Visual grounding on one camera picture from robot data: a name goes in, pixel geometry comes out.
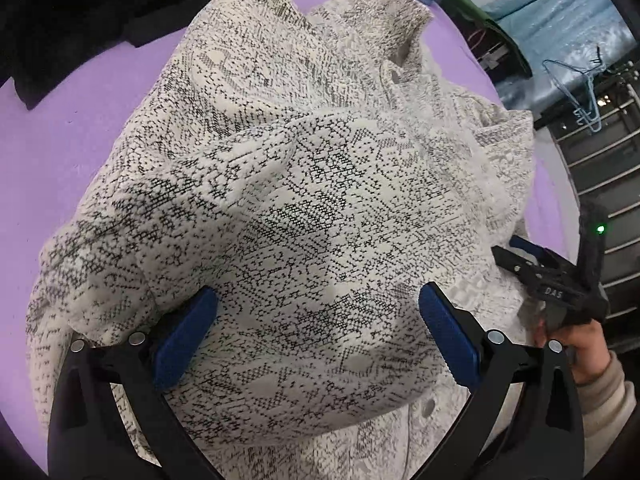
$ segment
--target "metal rack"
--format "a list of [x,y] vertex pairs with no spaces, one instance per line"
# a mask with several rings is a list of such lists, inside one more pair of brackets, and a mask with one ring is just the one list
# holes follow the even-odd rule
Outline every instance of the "metal rack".
[[[612,76],[598,94],[600,132],[564,110],[547,124],[578,200],[599,202],[609,213],[602,283],[617,327],[612,337],[624,339],[625,351],[640,348],[640,73],[633,62],[626,66],[625,76]],[[621,335],[632,319],[638,326]]]

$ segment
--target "finger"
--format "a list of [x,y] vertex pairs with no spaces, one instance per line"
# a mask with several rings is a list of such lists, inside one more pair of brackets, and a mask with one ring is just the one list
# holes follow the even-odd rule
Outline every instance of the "finger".
[[597,336],[602,331],[597,321],[592,321],[585,325],[565,326],[555,331],[551,336],[565,346],[574,346],[576,348],[588,348],[594,344]]
[[542,348],[546,344],[546,342],[547,342],[547,337],[546,337],[545,321],[541,319],[533,331],[533,343],[538,348]]

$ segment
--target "purple surface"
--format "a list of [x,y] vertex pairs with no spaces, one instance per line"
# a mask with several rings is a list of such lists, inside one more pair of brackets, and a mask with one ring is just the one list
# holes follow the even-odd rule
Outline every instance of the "purple surface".
[[[302,11],[325,0],[294,0]],[[442,74],[497,102],[465,41],[434,6],[424,33]],[[92,59],[28,112],[11,81],[0,88],[0,411],[36,462],[46,466],[26,370],[24,316],[43,243],[68,221],[113,141],[158,74],[182,32],[139,49],[120,44]],[[527,207],[532,238],[564,253],[553,185],[540,162]]]

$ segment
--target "black and white speckled fabric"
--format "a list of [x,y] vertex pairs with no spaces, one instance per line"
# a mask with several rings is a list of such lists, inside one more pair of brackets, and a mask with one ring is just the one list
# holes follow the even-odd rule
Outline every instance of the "black and white speckled fabric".
[[27,322],[44,424],[72,330],[121,341],[207,284],[218,322],[166,397],[228,478],[422,463],[465,392],[418,291],[435,280],[522,336],[490,247],[533,168],[530,114],[442,79],[419,41],[430,16],[415,0],[200,12],[42,251]]

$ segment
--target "black cloth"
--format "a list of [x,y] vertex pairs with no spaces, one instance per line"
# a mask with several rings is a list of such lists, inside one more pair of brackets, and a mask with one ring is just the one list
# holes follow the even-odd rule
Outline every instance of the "black cloth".
[[91,57],[186,27],[208,1],[0,0],[0,78],[32,109]]
[[628,480],[637,478],[640,470],[640,410],[638,406],[609,450],[593,467],[586,480]]

